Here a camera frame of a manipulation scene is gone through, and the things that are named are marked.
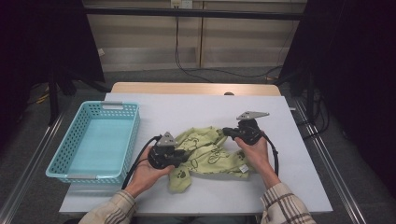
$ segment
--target black cable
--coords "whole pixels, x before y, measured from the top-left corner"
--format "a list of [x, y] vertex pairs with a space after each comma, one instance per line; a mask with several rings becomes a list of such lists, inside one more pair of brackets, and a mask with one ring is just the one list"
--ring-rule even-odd
[[125, 177], [125, 180], [122, 184], [121, 189], [125, 189], [126, 186], [128, 186], [129, 180], [131, 179], [131, 176], [134, 173], [134, 169], [136, 169], [137, 165], [141, 162], [139, 159], [142, 156], [143, 152], [146, 150], [146, 148], [149, 146], [149, 144], [154, 140], [156, 140], [156, 141], [160, 140], [161, 137], [162, 137], [161, 135], [154, 136], [150, 140], [148, 140], [148, 142], [143, 146], [142, 150], [139, 152], [139, 155], [137, 155], [136, 160], [134, 161], [134, 164], [132, 165], [131, 169], [129, 170], [128, 175]]
[[267, 140], [267, 142], [270, 144], [271, 149], [273, 151], [273, 156], [274, 156], [274, 170], [275, 170], [275, 174], [279, 175], [279, 159], [277, 157], [278, 152], [276, 151], [276, 148], [274, 146], [274, 144], [271, 142], [270, 138], [267, 136], [267, 134], [262, 132], [262, 137], [265, 138], [265, 140]]
[[181, 64], [180, 64], [180, 59], [179, 59], [179, 54], [178, 54], [178, 30], [179, 30], [178, 24], [179, 24], [179, 22], [178, 22], [178, 17], [176, 17], [176, 48], [175, 48], [175, 61], [176, 61], [177, 67], [178, 67], [181, 71], [183, 71], [186, 75], [188, 75], [188, 76], [191, 76], [191, 77], [198, 77], [198, 78], [203, 79], [203, 80], [205, 80], [205, 81], [207, 81], [207, 82], [213, 83], [213, 81], [211, 81], [211, 80], [209, 80], [209, 79], [207, 79], [207, 78], [205, 78], [205, 77], [199, 77], [199, 76], [193, 75], [193, 74], [191, 74], [191, 73], [189, 73], [189, 72], [195, 72], [195, 71], [214, 71], [214, 72], [226, 73], [226, 74], [229, 74], [229, 75], [232, 75], [232, 76], [236, 76], [236, 77], [247, 77], [247, 78], [250, 78], [250, 77], [264, 77], [264, 76], [267, 77], [270, 73], [274, 72], [276, 69], [279, 69], [279, 68], [282, 68], [282, 67], [283, 67], [283, 65], [280, 65], [280, 66], [271, 68], [270, 70], [268, 70], [267, 72], [265, 72], [265, 73], [263, 73], [263, 74], [259, 74], [259, 75], [256, 75], [256, 76], [244, 76], [244, 75], [240, 75], [240, 74], [236, 74], [236, 73], [232, 73], [232, 72], [228, 72], [228, 71], [224, 71], [224, 70], [219, 70], [219, 69], [216, 69], [216, 68], [192, 68], [192, 69], [183, 68], [183, 67], [181, 66]]
[[311, 133], [308, 136], [303, 137], [303, 140], [306, 140], [306, 139], [308, 139], [310, 137], [316, 136], [316, 135], [318, 135], [320, 133], [324, 133], [324, 132], [327, 131], [327, 129], [330, 126], [330, 111], [329, 111], [329, 108], [327, 106], [325, 106], [325, 108], [326, 108], [326, 114], [327, 114], [327, 122], [325, 121], [323, 113], [320, 110], [320, 115], [322, 117], [322, 127], [320, 128], [319, 131], [317, 131], [315, 133]]
[[175, 61], [176, 61], [177, 67], [178, 67], [181, 71], [183, 71], [186, 75], [188, 75], [188, 76], [190, 76], [190, 77], [198, 77], [198, 78], [200, 78], [200, 79], [202, 79], [202, 80], [205, 80], [205, 81], [207, 81], [207, 82], [209, 82], [209, 83], [213, 83], [211, 80], [209, 80], [209, 79], [207, 79], [207, 78], [199, 77], [199, 76], [196, 76], [196, 75], [193, 75], [193, 74], [188, 73], [188, 72], [181, 66], [180, 60], [179, 60], [179, 58], [178, 58], [178, 16], [176, 16], [176, 47], [175, 47]]

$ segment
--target yellow cloth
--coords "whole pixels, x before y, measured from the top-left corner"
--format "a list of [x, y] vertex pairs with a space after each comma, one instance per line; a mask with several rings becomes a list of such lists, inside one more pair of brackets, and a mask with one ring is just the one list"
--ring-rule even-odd
[[227, 136], [222, 129], [215, 127], [191, 128], [180, 134], [176, 138], [176, 149], [186, 150], [190, 156], [169, 175], [169, 189], [183, 192], [191, 184], [190, 172], [203, 175], [226, 173], [248, 177], [248, 172], [243, 173], [240, 169], [248, 164], [245, 154], [242, 150], [232, 154], [227, 152], [222, 146], [226, 139]]

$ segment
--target black controller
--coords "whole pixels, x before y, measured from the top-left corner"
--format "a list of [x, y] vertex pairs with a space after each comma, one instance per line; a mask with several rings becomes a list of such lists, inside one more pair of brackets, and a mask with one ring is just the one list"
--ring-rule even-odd
[[187, 161], [189, 155], [185, 155], [185, 150], [175, 149], [177, 142], [170, 133], [165, 133], [162, 138], [151, 148], [148, 153], [148, 162], [155, 169], [164, 169], [169, 165], [176, 168]]
[[223, 128], [222, 130], [226, 136], [231, 136], [233, 140], [235, 139], [235, 137], [239, 137], [250, 146], [256, 144], [261, 137], [264, 137], [272, 148], [275, 163], [275, 173], [276, 175], [278, 175], [279, 161], [277, 158], [276, 148], [271, 140], [268, 138], [268, 136], [262, 130], [260, 130], [259, 125], [255, 120], [256, 118], [268, 115], [269, 113], [247, 111], [240, 115], [238, 118], [236, 118], [239, 119], [237, 128]]
[[250, 146], [256, 144], [262, 137], [263, 133], [255, 119], [245, 119], [238, 122], [238, 128], [223, 128], [224, 134], [231, 136], [234, 140], [239, 137]]

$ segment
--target light blue plastic basket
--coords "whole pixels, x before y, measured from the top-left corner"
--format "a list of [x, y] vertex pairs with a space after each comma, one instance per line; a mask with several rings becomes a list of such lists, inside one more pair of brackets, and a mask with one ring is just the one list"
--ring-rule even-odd
[[84, 102], [46, 175], [65, 183], [122, 183], [131, 164], [139, 121], [136, 103]]

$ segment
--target gray floor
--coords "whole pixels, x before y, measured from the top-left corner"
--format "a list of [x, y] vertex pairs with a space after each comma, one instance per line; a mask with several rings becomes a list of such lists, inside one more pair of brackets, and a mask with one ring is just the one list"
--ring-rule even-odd
[[[268, 68], [227, 68], [223, 70], [244, 76], [257, 76], [265, 73]], [[238, 77], [208, 70], [189, 73], [204, 77], [216, 83], [263, 84], [266, 82], [270, 83], [272, 77], [277, 72], [278, 70], [272, 73], [267, 79], [263, 76]], [[106, 74], [105, 85], [109, 88], [117, 81], [207, 82], [207, 80], [198, 77], [188, 76], [180, 70]], [[67, 105], [68, 102], [71, 102], [71, 105], [64, 113], [63, 124], [60, 125], [58, 133], [64, 133], [67, 130], [66, 124], [70, 123], [83, 101], [104, 99], [105, 95], [103, 93], [95, 91], [80, 82], [75, 82], [75, 84], [78, 87], [78, 93], [74, 97], [64, 96], [59, 92], [61, 105]], [[30, 101], [38, 98], [45, 88], [45, 85], [41, 85], [33, 89]], [[304, 97], [298, 99], [290, 97], [289, 85], [287, 83], [282, 85], [280, 90], [287, 97], [290, 106], [295, 106], [295, 100], [304, 100]], [[0, 207], [3, 207], [2, 211], [4, 211], [4, 205], [7, 199], [9, 199], [15, 187], [18, 186], [20, 177], [25, 174], [25, 168], [29, 164], [30, 159], [35, 155], [35, 151], [37, 146], [40, 145], [43, 135], [48, 130], [49, 114], [50, 104], [48, 100], [39, 105], [29, 105], [23, 113], [21, 121], [13, 131], [12, 137], [9, 139], [7, 150], [0, 158]], [[302, 120], [300, 115], [295, 112], [294, 117], [297, 123]], [[306, 136], [307, 132], [304, 125], [300, 127], [302, 136]], [[329, 150], [351, 195], [353, 195], [358, 203], [367, 223], [396, 223], [395, 200], [390, 197], [382, 182], [362, 160], [356, 146], [345, 139], [342, 125], [337, 122], [336, 118], [331, 116], [329, 129], [321, 134], [320, 137]], [[67, 185], [58, 180], [48, 180], [43, 175], [56, 150], [57, 144], [61, 140], [62, 135], [56, 134], [51, 140], [49, 149], [43, 156], [42, 162], [37, 165], [35, 172], [32, 174], [32, 181], [27, 186], [29, 188], [24, 192], [17, 192], [24, 194], [24, 197], [20, 202], [17, 202], [18, 210], [16, 213], [11, 214], [13, 217], [12, 223], [64, 223], [70, 218], [58, 213], [63, 196], [67, 191]], [[353, 223], [313, 142], [308, 139], [305, 143], [334, 209], [334, 212], [329, 214], [314, 215], [314, 219], [318, 223]]]

